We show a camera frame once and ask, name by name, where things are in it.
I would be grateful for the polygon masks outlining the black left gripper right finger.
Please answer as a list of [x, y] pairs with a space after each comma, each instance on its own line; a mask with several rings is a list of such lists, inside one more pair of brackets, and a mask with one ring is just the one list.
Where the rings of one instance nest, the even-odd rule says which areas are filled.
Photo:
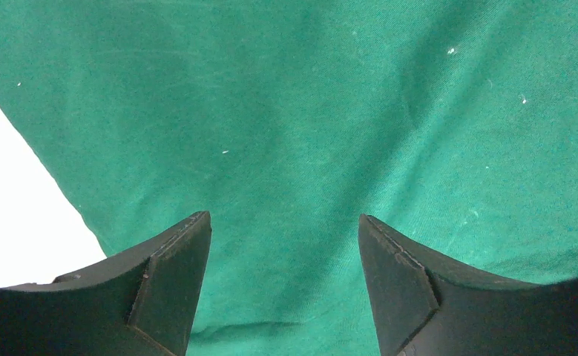
[[358, 245], [382, 355], [578, 355], [578, 278], [502, 277], [368, 215]]

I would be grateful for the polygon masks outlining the green surgical drape cloth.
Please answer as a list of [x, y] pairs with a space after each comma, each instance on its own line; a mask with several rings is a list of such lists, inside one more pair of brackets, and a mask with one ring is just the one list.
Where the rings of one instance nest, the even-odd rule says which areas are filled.
[[190, 355], [377, 355], [361, 214], [578, 277], [578, 1], [0, 1], [0, 107], [106, 254], [211, 213]]

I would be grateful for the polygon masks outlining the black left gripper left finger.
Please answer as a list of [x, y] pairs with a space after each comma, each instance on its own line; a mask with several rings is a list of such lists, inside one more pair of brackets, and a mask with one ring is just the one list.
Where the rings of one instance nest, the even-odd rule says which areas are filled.
[[0, 355], [184, 355], [210, 245], [199, 211], [52, 283], [0, 288]]

